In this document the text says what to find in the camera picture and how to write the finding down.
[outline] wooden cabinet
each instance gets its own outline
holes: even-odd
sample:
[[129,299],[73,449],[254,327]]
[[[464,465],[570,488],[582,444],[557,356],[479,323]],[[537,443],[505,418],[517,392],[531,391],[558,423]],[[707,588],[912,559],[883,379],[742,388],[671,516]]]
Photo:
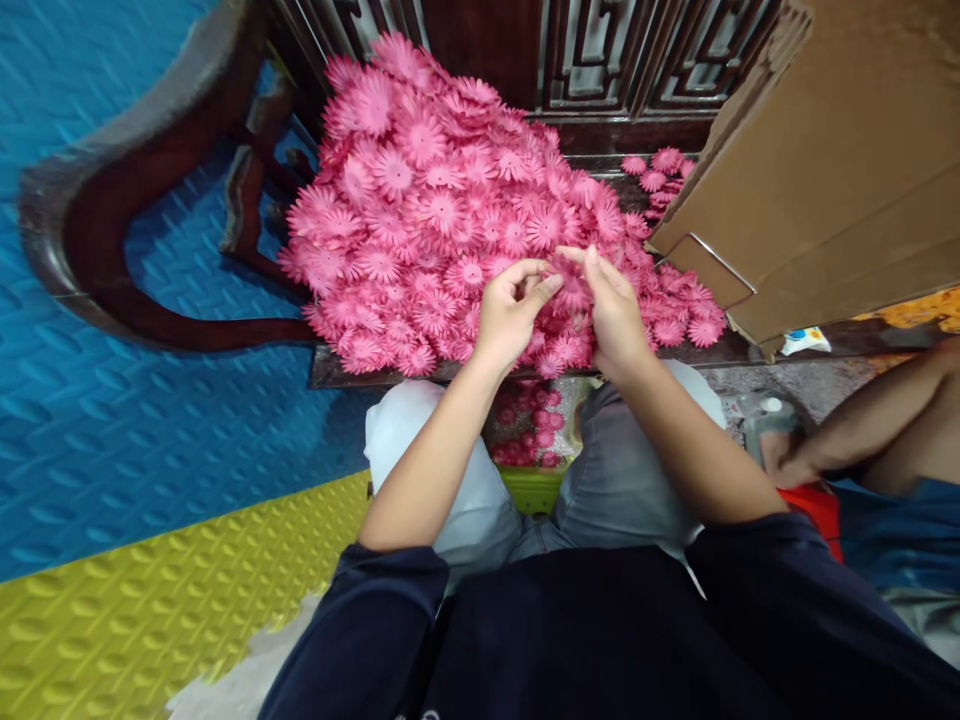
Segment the wooden cabinet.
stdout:
[[557,125],[570,155],[696,152],[751,68],[780,0],[274,0],[272,39],[317,137],[326,58],[383,31]]

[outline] leg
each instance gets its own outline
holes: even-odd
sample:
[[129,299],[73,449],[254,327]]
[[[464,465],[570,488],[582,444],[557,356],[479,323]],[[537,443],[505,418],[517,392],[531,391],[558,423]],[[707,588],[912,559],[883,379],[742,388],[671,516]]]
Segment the leg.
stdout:
[[[367,446],[374,493],[426,424],[443,388],[406,380],[367,411]],[[520,536],[520,513],[500,480],[482,440],[477,440],[460,492],[434,549],[450,565],[451,580],[494,570]]]
[[955,338],[847,398],[781,472],[810,477],[873,458],[862,485],[903,497],[924,477],[960,484],[958,437],[960,338]]
[[[726,426],[720,398],[698,372],[666,361],[708,415]],[[676,496],[656,452],[611,384],[596,390],[581,415],[583,452],[571,465],[554,510],[577,547],[659,545],[677,558],[700,529]]]

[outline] cardboard flap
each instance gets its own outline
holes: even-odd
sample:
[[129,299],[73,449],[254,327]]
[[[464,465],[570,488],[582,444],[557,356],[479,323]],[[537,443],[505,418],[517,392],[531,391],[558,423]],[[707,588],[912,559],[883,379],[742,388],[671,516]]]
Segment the cardboard flap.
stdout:
[[[753,283],[731,317],[757,343],[960,282],[960,3],[810,5],[806,42],[757,69],[766,89],[718,119],[651,240],[694,232]],[[721,304],[743,294],[689,241],[671,261]]]

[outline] gray jeans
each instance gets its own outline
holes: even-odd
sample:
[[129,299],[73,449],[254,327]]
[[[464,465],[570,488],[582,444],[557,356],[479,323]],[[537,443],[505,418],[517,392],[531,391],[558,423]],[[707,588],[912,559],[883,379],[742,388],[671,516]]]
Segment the gray jeans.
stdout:
[[[721,427],[720,398],[692,368],[665,361],[687,392]],[[426,423],[443,388],[406,381],[367,413],[374,492]],[[659,545],[682,559],[700,530],[676,496],[660,461],[616,389],[606,384],[584,403],[583,452],[573,462],[549,517],[517,510],[481,440],[434,549],[451,580],[565,548]]]

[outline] finger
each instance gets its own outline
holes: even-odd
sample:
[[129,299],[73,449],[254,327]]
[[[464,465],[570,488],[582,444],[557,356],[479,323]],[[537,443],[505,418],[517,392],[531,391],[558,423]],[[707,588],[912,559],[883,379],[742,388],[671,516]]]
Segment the finger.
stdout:
[[563,287],[563,275],[551,275],[541,283],[534,286],[533,291],[527,295],[521,302],[520,307],[524,313],[528,313],[533,320],[537,313],[550,302],[550,298],[557,294]]
[[569,245],[557,246],[557,252],[563,255],[567,260],[573,260],[578,265],[583,265],[583,250],[570,247]]
[[523,297],[530,297],[530,293],[533,292],[533,289],[537,286],[537,283],[543,280],[542,275],[528,275],[527,279],[523,281]]
[[[588,250],[581,250],[580,248],[570,247],[568,245],[561,245],[557,248],[557,252],[563,255],[563,257],[568,260],[572,260],[578,265],[584,266],[584,276],[587,275],[586,272],[586,260]],[[613,288],[621,297],[630,298],[634,297],[633,287],[630,285],[630,281],[627,280],[616,267],[613,266],[609,260],[607,260],[602,255],[597,255],[597,262],[600,266],[600,272],[603,277],[606,278],[607,283]],[[590,284],[590,278],[587,277],[587,284]],[[593,285],[590,285],[591,289],[596,292],[596,288]]]
[[525,258],[515,262],[502,273],[497,275],[491,282],[504,285],[517,286],[527,279],[530,275],[540,275],[550,268],[546,260],[535,260],[534,258]]
[[599,270],[599,274],[607,281],[607,284],[610,288],[620,297],[624,298],[633,298],[635,297],[633,292],[633,286],[630,284],[630,281],[627,280],[623,274],[613,266],[609,260],[597,253],[597,248],[595,245],[591,245],[587,248],[584,255],[584,275],[587,274],[586,265],[588,259],[590,258],[590,253],[593,253],[593,256],[596,258],[596,266]]
[[617,268],[614,267],[613,264],[604,257],[600,258],[600,270],[610,283],[610,287],[612,287],[620,296],[625,298],[635,297],[633,285],[630,284],[630,281],[627,280],[623,276],[623,273],[617,270]]
[[597,255],[596,245],[591,245],[583,253],[583,275],[594,295],[605,295],[613,291],[606,273],[600,269],[600,256]]

